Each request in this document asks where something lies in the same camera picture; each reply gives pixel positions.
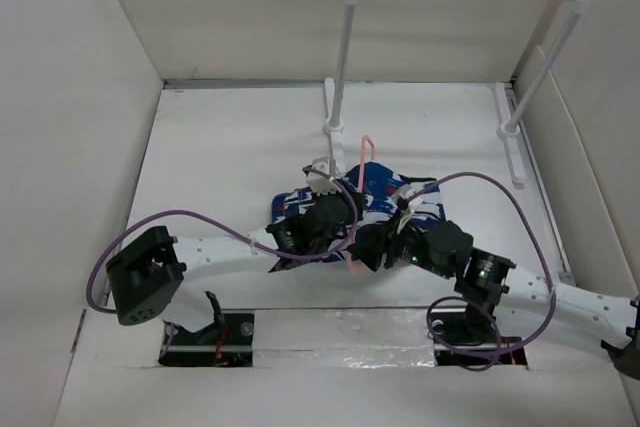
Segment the white metal clothes rack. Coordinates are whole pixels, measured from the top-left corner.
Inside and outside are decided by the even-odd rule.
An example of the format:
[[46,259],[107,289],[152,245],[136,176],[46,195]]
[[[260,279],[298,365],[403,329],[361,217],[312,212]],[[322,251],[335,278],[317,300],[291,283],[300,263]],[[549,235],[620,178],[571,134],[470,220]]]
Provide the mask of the white metal clothes rack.
[[[325,120],[323,130],[329,141],[330,164],[341,172],[346,170],[344,162],[344,124],[341,119],[341,113],[349,47],[351,43],[357,1],[358,0],[345,0],[345,11],[343,16],[336,74],[333,78],[329,77],[324,80],[327,118]],[[494,100],[498,120],[500,121],[496,134],[503,144],[511,181],[516,186],[524,185],[527,180],[527,172],[518,141],[522,131],[520,121],[527,112],[542,83],[545,81],[548,74],[550,74],[551,68],[562,51],[562,48],[566,44],[582,16],[588,11],[593,2],[593,0],[559,1],[571,1],[573,3],[572,10],[552,43],[548,55],[546,55],[542,64],[538,68],[534,79],[527,87],[525,94],[513,111],[508,107],[504,85],[497,83],[494,87]]]

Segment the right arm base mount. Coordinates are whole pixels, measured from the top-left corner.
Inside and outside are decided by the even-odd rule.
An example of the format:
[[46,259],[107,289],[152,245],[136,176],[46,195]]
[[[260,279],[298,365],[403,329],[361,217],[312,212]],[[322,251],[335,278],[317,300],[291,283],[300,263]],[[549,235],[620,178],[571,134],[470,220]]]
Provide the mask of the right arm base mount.
[[520,337],[503,336],[496,342],[495,330],[489,320],[463,298],[445,297],[428,309],[432,331],[428,337],[434,342],[437,367],[456,366],[467,371],[486,371],[490,366],[526,366],[523,349],[502,353],[493,362],[485,357],[470,355],[504,350],[521,341]]

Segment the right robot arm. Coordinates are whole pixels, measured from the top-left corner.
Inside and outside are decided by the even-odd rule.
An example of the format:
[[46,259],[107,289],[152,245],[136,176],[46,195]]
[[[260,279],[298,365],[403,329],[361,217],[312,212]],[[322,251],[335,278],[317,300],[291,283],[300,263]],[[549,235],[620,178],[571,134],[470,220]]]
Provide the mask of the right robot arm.
[[557,320],[586,333],[632,379],[639,377],[639,302],[535,275],[474,246],[451,221],[426,230],[387,222],[368,228],[348,251],[370,270],[404,262],[454,283],[453,295],[427,310],[426,326],[441,352],[480,366],[497,364],[539,339]]

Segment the blue patterned trousers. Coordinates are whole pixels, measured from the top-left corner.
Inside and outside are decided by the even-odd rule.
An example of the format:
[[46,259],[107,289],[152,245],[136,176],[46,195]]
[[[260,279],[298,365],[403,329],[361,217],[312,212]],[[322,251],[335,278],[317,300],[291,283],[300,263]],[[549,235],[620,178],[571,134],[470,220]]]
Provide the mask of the blue patterned trousers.
[[[344,196],[342,192],[340,194],[351,203],[353,209],[356,209],[356,206],[351,195],[365,196],[363,216],[358,219],[358,215],[355,215],[346,238],[334,240],[326,252],[305,252],[296,233],[297,216],[315,202],[316,196],[311,193],[310,188],[308,186],[298,188],[273,198],[271,223],[266,227],[266,231],[273,236],[278,250],[296,256],[294,259],[278,260],[272,268],[274,272],[291,270],[307,263],[336,263],[345,260],[349,246],[355,241],[359,228],[390,220],[398,222],[396,205],[391,200],[397,189],[410,185],[418,192],[436,181],[431,177],[408,177],[378,162],[369,161],[365,164],[364,189],[359,193],[357,191],[358,176],[359,166],[355,166],[337,182],[349,193],[348,196]],[[423,203],[408,223],[413,223],[427,232],[437,222],[445,220],[446,215],[438,188],[421,197]]]

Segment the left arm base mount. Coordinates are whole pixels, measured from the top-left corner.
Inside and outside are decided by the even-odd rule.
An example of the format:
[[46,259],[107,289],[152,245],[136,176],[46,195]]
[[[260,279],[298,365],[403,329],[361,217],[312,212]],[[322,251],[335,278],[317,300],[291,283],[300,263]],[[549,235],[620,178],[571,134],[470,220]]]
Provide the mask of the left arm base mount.
[[212,324],[191,333],[167,324],[158,362],[164,367],[247,368],[253,366],[255,310],[223,310],[207,291]]

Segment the pink clothes hanger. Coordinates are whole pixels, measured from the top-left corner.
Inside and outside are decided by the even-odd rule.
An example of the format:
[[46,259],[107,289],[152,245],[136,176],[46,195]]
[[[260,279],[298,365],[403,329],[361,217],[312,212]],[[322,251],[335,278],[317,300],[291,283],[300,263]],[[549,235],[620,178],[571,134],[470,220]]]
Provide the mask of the pink clothes hanger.
[[[375,157],[376,157],[375,143],[368,135],[364,135],[361,138],[359,176],[358,176],[358,183],[357,183],[357,191],[359,193],[362,193],[364,189],[365,164],[367,163],[367,161],[373,161]],[[351,273],[358,274],[360,272],[359,263],[353,260],[349,252],[346,253],[346,263]]]

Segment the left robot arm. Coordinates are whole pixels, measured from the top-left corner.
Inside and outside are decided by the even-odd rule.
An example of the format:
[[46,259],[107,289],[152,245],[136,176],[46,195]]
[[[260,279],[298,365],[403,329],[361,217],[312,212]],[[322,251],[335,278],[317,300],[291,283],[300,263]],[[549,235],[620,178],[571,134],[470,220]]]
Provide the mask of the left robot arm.
[[151,227],[106,264],[118,321],[137,326],[160,318],[212,343],[222,334],[221,309],[213,292],[196,289],[195,282],[329,260],[349,245],[363,207],[359,193],[321,195],[303,213],[240,236],[175,237],[164,225]]

